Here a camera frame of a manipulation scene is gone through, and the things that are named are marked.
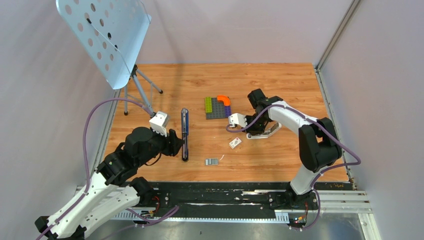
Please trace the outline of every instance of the purple lego brick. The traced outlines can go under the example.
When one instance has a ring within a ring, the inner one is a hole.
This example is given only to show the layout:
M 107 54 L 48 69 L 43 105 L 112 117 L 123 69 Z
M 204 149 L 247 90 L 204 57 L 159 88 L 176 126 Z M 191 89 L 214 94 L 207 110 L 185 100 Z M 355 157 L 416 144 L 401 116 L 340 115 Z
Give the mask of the purple lego brick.
M 225 116 L 228 118 L 229 116 L 231 116 L 231 107 L 230 106 L 225 106 L 224 107 L 225 110 Z

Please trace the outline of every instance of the gray floor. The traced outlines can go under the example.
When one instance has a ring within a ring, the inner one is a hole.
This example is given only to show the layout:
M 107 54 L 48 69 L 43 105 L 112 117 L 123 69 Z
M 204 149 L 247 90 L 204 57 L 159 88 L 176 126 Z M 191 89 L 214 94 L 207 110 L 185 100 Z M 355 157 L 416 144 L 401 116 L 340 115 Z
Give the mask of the gray floor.
M 131 225 L 131 221 L 110 220 L 99 227 L 88 240 L 100 240 Z M 275 223 L 205 223 L 162 222 L 146 227 L 130 228 L 108 240 L 364 240 L 357 214 L 324 214 L 306 231 L 289 230 Z

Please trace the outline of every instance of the orange curved block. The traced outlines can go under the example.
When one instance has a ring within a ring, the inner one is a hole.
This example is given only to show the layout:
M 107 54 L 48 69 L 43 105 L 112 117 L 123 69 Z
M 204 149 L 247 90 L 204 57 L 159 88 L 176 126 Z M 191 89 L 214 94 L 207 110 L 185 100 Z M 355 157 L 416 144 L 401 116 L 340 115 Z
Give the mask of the orange curved block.
M 223 102 L 224 103 L 224 106 L 229 106 L 230 105 L 230 99 L 227 96 L 218 95 L 216 97 L 216 99 L 218 100 L 218 102 Z

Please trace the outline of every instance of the tripod leg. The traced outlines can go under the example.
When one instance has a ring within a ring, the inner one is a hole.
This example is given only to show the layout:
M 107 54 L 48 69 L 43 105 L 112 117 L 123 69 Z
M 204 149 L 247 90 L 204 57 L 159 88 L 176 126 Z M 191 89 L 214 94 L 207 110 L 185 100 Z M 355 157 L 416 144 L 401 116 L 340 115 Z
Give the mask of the tripod leg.
M 137 87 L 138 92 L 140 93 L 141 98 L 143 98 L 144 103 L 146 104 L 147 108 L 153 113 L 153 108 L 145 94 L 145 92 L 143 91 L 143 88 L 139 82 L 139 79 L 137 78 L 137 75 L 133 75 L 132 76 L 132 80 L 134 80 L 135 86 Z
M 128 83 L 125 85 L 125 87 L 123 87 L 123 92 L 124 92 L 125 99 L 128 99 Z M 123 102 L 123 114 L 125 116 L 128 115 L 128 102 L 127 101 Z
M 160 94 L 164 93 L 164 91 L 156 86 L 156 84 L 154 84 L 142 71 L 137 69 L 137 73 L 140 74 L 149 84 L 151 84 Z

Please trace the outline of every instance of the wood surface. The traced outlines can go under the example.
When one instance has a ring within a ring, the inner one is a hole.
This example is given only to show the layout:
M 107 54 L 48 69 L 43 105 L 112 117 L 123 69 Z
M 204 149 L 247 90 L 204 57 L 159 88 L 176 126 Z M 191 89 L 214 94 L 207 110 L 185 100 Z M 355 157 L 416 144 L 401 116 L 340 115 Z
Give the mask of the wood surface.
M 138 169 L 136 177 L 148 181 L 288 182 L 295 177 L 301 161 L 299 141 L 293 132 L 283 127 L 270 138 L 255 140 L 247 140 L 243 132 L 229 133 L 225 129 L 227 119 L 206 120 L 205 97 L 228 96 L 232 113 L 252 115 L 254 109 L 247 95 L 261 88 L 267 97 L 279 96 L 305 114 L 327 116 L 310 63 L 141 64 L 138 67 L 163 89 L 163 94 L 153 89 L 153 109 L 170 115 L 167 128 L 176 130 L 180 138 L 181 109 L 189 111 L 189 161 L 182 161 L 181 151 L 176 157 L 163 155 L 155 165 Z M 150 97 L 150 85 L 139 79 Z M 132 81 L 128 89 L 129 94 L 139 97 Z M 149 127 L 150 118 L 140 107 L 129 103 L 128 111 L 124 116 L 124 104 L 118 104 L 106 154 L 124 142 L 134 128 Z M 231 149 L 229 142 L 237 137 L 242 143 Z M 219 165 L 206 166 L 206 158 L 221 160 Z M 319 180 L 347 181 L 348 177 L 343 168 L 337 168 Z

